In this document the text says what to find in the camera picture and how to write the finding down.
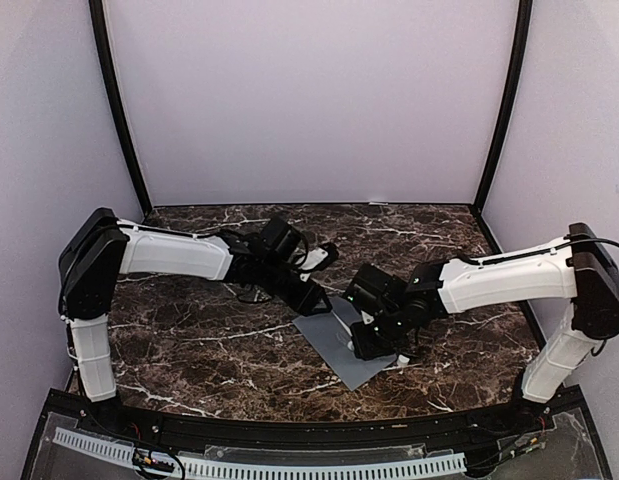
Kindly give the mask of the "black front table rail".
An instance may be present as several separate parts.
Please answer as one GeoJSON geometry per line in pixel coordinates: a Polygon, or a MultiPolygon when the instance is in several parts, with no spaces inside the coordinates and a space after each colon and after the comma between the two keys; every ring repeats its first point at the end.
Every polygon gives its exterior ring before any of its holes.
{"type": "Polygon", "coordinates": [[[335,450],[423,445],[428,450],[497,450],[497,442],[546,431],[545,409],[502,404],[459,413],[377,421],[280,423],[160,413],[114,403],[98,407],[73,395],[78,424],[172,450],[211,446],[335,450]]]}

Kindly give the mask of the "black frame post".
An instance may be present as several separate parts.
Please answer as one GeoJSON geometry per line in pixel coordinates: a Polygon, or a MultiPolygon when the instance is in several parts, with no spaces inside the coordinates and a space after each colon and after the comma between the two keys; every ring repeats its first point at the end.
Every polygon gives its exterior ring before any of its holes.
{"type": "Polygon", "coordinates": [[[101,0],[89,0],[88,7],[101,76],[118,142],[141,212],[144,216],[147,216],[152,212],[153,205],[136,154],[118,84],[107,28],[105,2],[101,0]]]}
{"type": "Polygon", "coordinates": [[[476,216],[483,214],[504,148],[522,73],[532,10],[532,0],[518,1],[511,54],[501,102],[478,189],[472,203],[476,216]]]}

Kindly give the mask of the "black left frame post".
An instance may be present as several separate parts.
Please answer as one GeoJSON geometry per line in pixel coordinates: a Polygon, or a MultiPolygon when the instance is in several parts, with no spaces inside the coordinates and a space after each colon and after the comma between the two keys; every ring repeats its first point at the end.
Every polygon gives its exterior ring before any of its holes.
{"type": "Polygon", "coordinates": [[[107,28],[105,2],[101,0],[89,0],[88,7],[101,76],[118,142],[141,212],[144,216],[147,216],[152,212],[153,205],[136,154],[118,84],[107,28]]]}

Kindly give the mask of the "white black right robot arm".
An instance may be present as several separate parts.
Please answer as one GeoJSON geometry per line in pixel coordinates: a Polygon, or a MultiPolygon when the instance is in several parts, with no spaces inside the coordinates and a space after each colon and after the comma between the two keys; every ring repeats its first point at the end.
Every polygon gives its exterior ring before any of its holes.
{"type": "Polygon", "coordinates": [[[361,315],[350,327],[349,347],[365,361],[402,356],[408,334],[434,319],[496,304],[568,300],[558,328],[522,373],[519,396],[500,410],[500,426],[519,434],[536,420],[537,403],[548,402],[590,354],[619,335],[619,270],[610,243],[575,223],[566,236],[529,249],[419,264],[407,280],[364,264],[343,295],[361,315]]]}

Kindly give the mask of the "black right frame post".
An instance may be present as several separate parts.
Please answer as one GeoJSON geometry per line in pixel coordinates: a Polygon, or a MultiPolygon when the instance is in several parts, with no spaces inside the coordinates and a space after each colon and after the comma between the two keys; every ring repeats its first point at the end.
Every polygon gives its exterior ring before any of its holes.
{"type": "Polygon", "coordinates": [[[472,203],[476,216],[483,214],[504,148],[522,73],[532,10],[532,0],[518,1],[511,54],[501,102],[478,189],[472,203]]]}

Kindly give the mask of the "blue-grey envelope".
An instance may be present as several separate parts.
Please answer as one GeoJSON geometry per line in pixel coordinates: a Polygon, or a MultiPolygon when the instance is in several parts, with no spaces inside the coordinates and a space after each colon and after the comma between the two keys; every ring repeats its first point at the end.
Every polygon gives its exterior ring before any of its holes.
{"type": "Polygon", "coordinates": [[[340,297],[331,297],[330,301],[329,313],[300,316],[293,324],[344,385],[354,391],[393,364],[397,355],[358,359],[353,351],[351,326],[362,320],[361,315],[340,297]]]}

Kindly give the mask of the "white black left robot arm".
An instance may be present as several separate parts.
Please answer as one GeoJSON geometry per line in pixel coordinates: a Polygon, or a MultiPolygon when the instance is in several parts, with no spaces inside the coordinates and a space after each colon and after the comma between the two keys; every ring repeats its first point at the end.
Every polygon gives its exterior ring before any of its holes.
{"type": "Polygon", "coordinates": [[[331,303],[312,280],[339,257],[324,243],[311,249],[305,235],[280,217],[256,233],[221,229],[211,234],[164,230],[128,222],[98,208],[62,251],[58,313],[92,421],[109,436],[130,427],[129,412],[113,398],[117,387],[108,317],[119,276],[157,273],[257,287],[301,316],[327,313],[331,303]]]}

